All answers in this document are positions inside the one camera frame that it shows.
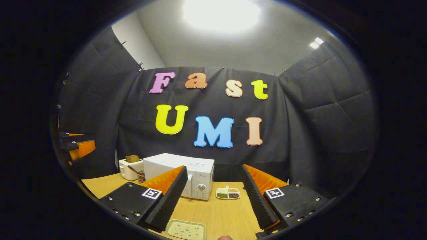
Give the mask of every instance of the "foam letter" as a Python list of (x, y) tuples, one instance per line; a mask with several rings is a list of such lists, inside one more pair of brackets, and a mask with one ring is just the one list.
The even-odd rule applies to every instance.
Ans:
[(206, 74), (204, 73), (193, 73), (188, 76), (188, 80), (185, 82), (186, 88), (205, 88), (208, 84), (206, 83)]
[(156, 117), (156, 128), (159, 132), (163, 134), (177, 134), (181, 131), (184, 124), (184, 115), (188, 110), (187, 106), (178, 105), (175, 107), (176, 113), (176, 122), (172, 127), (166, 125), (167, 113), (172, 107), (170, 105), (161, 104), (157, 107), (157, 117)]
[(267, 84), (264, 84), (262, 80), (257, 80), (251, 82), (251, 85), (254, 85), (255, 97), (259, 99), (267, 99), (268, 95), (264, 93), (264, 88), (267, 88)]
[(241, 97), (243, 95), (243, 91), (241, 89), (242, 83), (240, 81), (230, 79), (225, 83), (225, 85), (227, 86), (225, 93), (230, 97)]
[(263, 120), (259, 117), (246, 118), (246, 122), (249, 124), (249, 139), (246, 141), (246, 144), (250, 146), (263, 144), (260, 138), (260, 123), (262, 121)]
[(218, 137), (219, 141), (216, 144), (218, 147), (233, 146), (231, 142), (231, 126), (234, 123), (234, 119), (229, 117), (221, 119), (215, 129), (208, 117), (198, 116), (196, 117), (196, 122), (199, 124), (199, 130), (197, 131), (197, 140), (194, 142), (195, 146), (206, 146), (205, 136), (210, 146), (215, 145)]
[(153, 88), (149, 91), (151, 94), (159, 94), (163, 92), (163, 87), (167, 87), (169, 84), (170, 78), (175, 77), (175, 73), (156, 73), (156, 80), (154, 80)]

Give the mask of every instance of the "white wall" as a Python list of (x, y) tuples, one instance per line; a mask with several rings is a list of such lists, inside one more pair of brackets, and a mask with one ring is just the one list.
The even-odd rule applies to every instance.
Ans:
[(113, 32), (129, 54), (144, 69), (166, 67), (142, 27), (137, 12), (133, 12), (112, 25)]

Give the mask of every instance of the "microwave knob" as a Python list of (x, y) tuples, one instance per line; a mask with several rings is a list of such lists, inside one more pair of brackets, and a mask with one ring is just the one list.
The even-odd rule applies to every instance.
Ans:
[(206, 189), (206, 186), (205, 186), (205, 185), (203, 185), (203, 184), (199, 184), (199, 185), (197, 186), (197, 188), (198, 188), (198, 189), (200, 189), (201, 191), (203, 191), (203, 190), (205, 190), (205, 189)]

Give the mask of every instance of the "table surface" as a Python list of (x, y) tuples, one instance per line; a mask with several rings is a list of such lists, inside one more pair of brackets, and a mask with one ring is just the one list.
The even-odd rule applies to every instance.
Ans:
[[(117, 173), (96, 179), (83, 179), (82, 182), (97, 198), (102, 198), (129, 180)], [(239, 189), (240, 198), (216, 198), (216, 189), (226, 185)], [(243, 190), (242, 182), (213, 182), (211, 196), (207, 201), (180, 197), (170, 219), (204, 224), (207, 232), (206, 240), (217, 240), (225, 235), (229, 235), (233, 240), (255, 240), (257, 239), (255, 233), (262, 231), (258, 226), (248, 194)], [(181, 239), (166, 232), (160, 235), (170, 239)]]

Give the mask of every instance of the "ceiling light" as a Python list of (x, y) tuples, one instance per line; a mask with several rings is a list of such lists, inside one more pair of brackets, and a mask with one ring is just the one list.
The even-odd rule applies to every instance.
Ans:
[(234, 32), (253, 26), (260, 9), (247, 0), (186, 0), (184, 19), (204, 30)]
[(323, 40), (322, 39), (320, 39), (320, 38), (316, 38), (316, 40), (314, 40), (316, 43), (318, 43), (318, 44), (322, 44), (323, 43)]
[(319, 47), (319, 44), (312, 42), (312, 43), (310, 43), (310, 47), (312, 47), (313, 49), (316, 49)]

